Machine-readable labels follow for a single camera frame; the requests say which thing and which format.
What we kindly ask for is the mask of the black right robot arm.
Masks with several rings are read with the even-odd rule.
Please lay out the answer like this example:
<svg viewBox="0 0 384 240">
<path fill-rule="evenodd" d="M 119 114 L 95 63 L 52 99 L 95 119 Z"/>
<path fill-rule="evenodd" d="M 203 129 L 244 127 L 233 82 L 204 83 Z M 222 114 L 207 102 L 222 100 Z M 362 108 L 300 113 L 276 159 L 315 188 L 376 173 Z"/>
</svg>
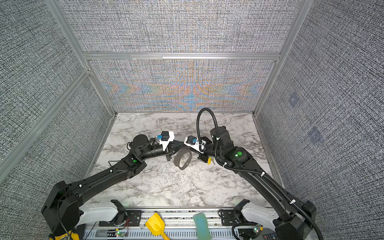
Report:
<svg viewBox="0 0 384 240">
<path fill-rule="evenodd" d="M 262 208 L 251 202 L 239 205 L 242 217 L 274 229 L 281 240 L 304 240 L 311 231 L 318 239 L 324 238 L 316 224 L 316 207 L 302 202 L 275 181 L 243 147 L 235 146 L 225 126 L 211 130 L 211 139 L 188 136 L 185 145 L 200 153 L 204 160 L 215 158 L 223 168 L 233 171 L 250 183 L 272 206 L 273 214 L 262 213 Z"/>
</svg>

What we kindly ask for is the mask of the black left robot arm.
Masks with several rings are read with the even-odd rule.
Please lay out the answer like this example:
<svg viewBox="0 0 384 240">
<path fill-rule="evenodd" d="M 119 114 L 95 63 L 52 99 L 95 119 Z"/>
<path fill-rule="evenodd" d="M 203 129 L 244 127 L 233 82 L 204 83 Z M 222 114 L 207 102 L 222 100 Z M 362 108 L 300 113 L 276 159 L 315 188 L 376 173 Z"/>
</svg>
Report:
<svg viewBox="0 0 384 240">
<path fill-rule="evenodd" d="M 138 175 L 147 166 L 146 159 L 166 156 L 170 160 L 185 144 L 149 139 L 140 134 L 129 146 L 129 153 L 108 169 L 71 184 L 61 181 L 53 186 L 41 210 L 52 237 L 68 235 L 85 216 L 80 210 L 84 203 L 109 187 Z"/>
</svg>

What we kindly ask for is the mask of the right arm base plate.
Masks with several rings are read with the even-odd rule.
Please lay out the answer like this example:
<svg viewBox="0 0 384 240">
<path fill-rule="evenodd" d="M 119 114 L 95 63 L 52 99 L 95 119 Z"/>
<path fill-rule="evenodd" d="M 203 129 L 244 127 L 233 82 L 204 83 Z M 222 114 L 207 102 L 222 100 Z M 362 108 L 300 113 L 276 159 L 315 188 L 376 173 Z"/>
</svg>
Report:
<svg viewBox="0 0 384 240">
<path fill-rule="evenodd" d="M 223 226 L 233 226 L 243 222 L 241 213 L 234 209 L 219 209 L 218 214 Z"/>
</svg>

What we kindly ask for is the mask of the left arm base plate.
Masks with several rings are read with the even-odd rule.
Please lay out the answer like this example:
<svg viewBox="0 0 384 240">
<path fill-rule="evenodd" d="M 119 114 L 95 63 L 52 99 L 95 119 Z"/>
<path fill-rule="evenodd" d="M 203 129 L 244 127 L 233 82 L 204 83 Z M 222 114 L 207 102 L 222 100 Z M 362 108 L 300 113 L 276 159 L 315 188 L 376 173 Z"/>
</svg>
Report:
<svg viewBox="0 0 384 240">
<path fill-rule="evenodd" d="M 123 217 L 115 217 L 110 222 L 99 222 L 99 227 L 119 227 L 126 225 L 129 227 L 138 227 L 142 218 L 141 210 L 126 210 Z"/>
</svg>

